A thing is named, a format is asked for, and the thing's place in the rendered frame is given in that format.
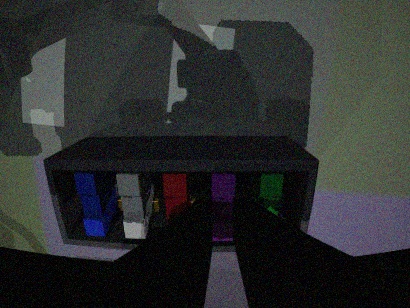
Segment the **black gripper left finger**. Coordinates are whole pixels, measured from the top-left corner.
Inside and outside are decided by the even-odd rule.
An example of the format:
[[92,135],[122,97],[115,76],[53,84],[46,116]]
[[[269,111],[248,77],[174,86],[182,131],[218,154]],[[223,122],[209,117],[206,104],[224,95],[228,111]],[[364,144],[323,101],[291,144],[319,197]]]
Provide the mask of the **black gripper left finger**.
[[213,198],[113,262],[0,247],[0,308],[204,308]]

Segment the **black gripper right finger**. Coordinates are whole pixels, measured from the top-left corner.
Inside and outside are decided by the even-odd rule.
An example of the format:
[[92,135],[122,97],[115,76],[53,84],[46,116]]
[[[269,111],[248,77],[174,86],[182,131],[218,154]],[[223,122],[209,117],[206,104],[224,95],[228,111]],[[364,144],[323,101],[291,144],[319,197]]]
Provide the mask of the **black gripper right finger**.
[[236,195],[234,247],[249,308],[389,308],[410,302],[410,249],[342,253]]

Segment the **violet blade fuse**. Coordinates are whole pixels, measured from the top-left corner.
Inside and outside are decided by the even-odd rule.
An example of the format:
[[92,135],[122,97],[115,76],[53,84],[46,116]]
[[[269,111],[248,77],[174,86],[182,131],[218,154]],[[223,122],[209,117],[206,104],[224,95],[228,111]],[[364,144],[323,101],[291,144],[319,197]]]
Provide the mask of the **violet blade fuse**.
[[213,242],[233,241],[234,171],[212,171]]

